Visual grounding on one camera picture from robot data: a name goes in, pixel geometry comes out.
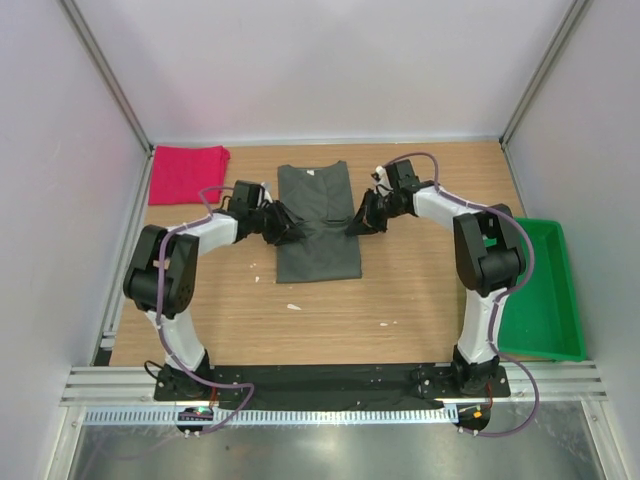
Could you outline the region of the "grey t shirt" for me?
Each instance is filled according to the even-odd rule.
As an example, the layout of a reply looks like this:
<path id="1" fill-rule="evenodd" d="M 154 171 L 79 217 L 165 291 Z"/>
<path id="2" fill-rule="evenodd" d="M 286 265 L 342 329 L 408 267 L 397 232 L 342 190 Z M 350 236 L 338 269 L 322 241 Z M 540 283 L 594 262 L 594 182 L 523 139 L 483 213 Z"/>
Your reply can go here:
<path id="1" fill-rule="evenodd" d="M 279 200 L 304 237 L 277 248 L 280 284 L 359 279 L 359 240 L 346 235 L 355 217 L 347 164 L 326 167 L 281 165 Z"/>

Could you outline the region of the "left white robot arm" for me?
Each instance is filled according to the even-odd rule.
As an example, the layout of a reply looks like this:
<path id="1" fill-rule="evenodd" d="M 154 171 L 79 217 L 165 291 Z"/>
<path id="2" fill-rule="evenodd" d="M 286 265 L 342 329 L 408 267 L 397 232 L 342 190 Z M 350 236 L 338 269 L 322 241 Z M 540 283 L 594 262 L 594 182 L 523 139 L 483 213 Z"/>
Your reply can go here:
<path id="1" fill-rule="evenodd" d="M 190 311 L 200 257 L 260 235 L 274 246 L 305 238 L 300 220 L 263 184 L 238 181 L 199 192 L 205 217 L 173 227 L 145 226 L 127 268 L 123 293 L 152 322 L 164 350 L 156 396 L 200 400 L 221 388 L 213 382 L 206 348 Z"/>

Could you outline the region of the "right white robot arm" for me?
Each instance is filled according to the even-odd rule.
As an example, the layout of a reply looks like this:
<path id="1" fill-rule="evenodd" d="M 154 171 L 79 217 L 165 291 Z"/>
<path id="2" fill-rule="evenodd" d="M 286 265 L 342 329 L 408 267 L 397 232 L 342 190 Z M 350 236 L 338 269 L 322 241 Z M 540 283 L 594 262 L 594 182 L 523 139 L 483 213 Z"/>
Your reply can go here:
<path id="1" fill-rule="evenodd" d="M 402 215 L 430 219 L 454 237 L 456 273 L 466 290 L 461 336 L 453 350 L 450 381 L 459 394 L 487 390 L 500 362 L 496 336 L 508 297 L 531 277 L 535 254 L 525 230 L 508 206 L 487 206 L 454 195 L 434 177 L 422 181 L 408 155 L 397 157 L 371 174 L 360 207 L 346 229 L 348 236 L 387 230 Z"/>

